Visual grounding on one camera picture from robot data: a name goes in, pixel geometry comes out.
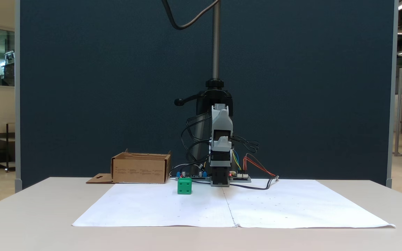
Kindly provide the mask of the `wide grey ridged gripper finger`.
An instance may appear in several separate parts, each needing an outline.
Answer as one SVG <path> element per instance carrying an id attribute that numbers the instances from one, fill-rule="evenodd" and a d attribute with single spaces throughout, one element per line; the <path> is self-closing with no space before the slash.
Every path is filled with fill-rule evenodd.
<path id="1" fill-rule="evenodd" d="M 221 136 L 218 140 L 213 139 L 211 143 L 211 151 L 214 152 L 230 152 L 232 142 L 228 136 Z"/>

